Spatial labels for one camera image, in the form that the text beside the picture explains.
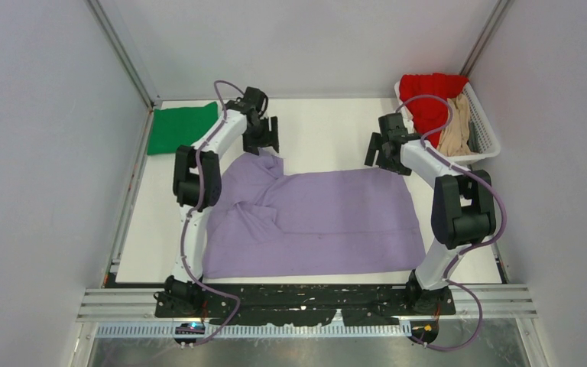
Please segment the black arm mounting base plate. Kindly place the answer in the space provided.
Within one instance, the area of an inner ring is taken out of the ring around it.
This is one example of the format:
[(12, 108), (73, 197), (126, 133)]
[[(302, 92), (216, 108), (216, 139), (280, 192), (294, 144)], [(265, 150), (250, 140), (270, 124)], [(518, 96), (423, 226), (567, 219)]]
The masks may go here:
[(204, 291), (197, 310), (154, 292), (158, 318), (194, 318), (215, 326), (326, 326), (341, 317), (346, 326), (387, 326), (397, 317), (452, 316), (452, 293), (410, 303), (394, 284), (216, 284)]

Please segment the lavender purple t-shirt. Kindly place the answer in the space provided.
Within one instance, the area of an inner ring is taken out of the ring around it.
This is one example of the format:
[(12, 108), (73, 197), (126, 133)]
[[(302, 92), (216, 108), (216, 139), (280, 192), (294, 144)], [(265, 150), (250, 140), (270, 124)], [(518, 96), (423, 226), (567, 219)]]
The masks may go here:
[(207, 223), (209, 279), (409, 271), (425, 257), (401, 175), (379, 168), (287, 175), (243, 154), (222, 175)]

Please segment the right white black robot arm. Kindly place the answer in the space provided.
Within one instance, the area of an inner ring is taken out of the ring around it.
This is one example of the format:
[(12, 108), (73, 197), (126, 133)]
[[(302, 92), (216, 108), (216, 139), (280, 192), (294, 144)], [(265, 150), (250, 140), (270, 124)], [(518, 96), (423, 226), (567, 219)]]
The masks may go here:
[(397, 174), (417, 174), (433, 188), (431, 229), (434, 241), (406, 283), (406, 304), (414, 313), (426, 313), (448, 286), (448, 278), (465, 248), (481, 245), (497, 227), (491, 177), (449, 161), (417, 133), (411, 133), (402, 115), (378, 119), (365, 163)]

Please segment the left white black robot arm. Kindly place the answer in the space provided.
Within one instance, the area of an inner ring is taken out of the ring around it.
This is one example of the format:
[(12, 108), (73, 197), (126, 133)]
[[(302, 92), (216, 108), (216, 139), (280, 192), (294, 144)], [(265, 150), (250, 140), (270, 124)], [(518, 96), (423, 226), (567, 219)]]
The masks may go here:
[(221, 158), (237, 139), (247, 153), (258, 154), (262, 148), (280, 150), (278, 120), (268, 115), (268, 103), (265, 92), (247, 87), (236, 99), (220, 102), (218, 120), (198, 141), (176, 150), (173, 193), (182, 229), (177, 260), (164, 291), (187, 317), (196, 316), (204, 305), (206, 223), (222, 193)]

